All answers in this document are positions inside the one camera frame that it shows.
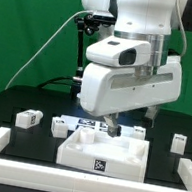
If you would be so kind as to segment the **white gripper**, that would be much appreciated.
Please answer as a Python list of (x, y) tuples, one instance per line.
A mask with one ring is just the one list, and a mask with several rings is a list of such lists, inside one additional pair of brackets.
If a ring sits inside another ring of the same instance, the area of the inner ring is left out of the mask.
[(136, 69), (109, 68), (88, 64), (83, 74), (80, 105), (92, 116), (104, 116), (107, 133), (121, 135), (117, 113), (148, 107), (143, 117), (145, 128), (154, 127), (159, 106), (177, 100), (181, 94), (182, 72), (179, 58), (169, 57), (156, 75), (138, 76)]

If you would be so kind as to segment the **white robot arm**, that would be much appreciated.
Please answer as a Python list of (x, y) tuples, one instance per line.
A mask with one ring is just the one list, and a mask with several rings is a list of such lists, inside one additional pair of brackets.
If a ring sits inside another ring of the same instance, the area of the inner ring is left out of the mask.
[(174, 29), (192, 32), (192, 0), (82, 0), (99, 26), (110, 33), (89, 46), (80, 105), (102, 116), (108, 134), (118, 136), (118, 113), (147, 109), (153, 119), (157, 105), (181, 94), (181, 55), (169, 54)]

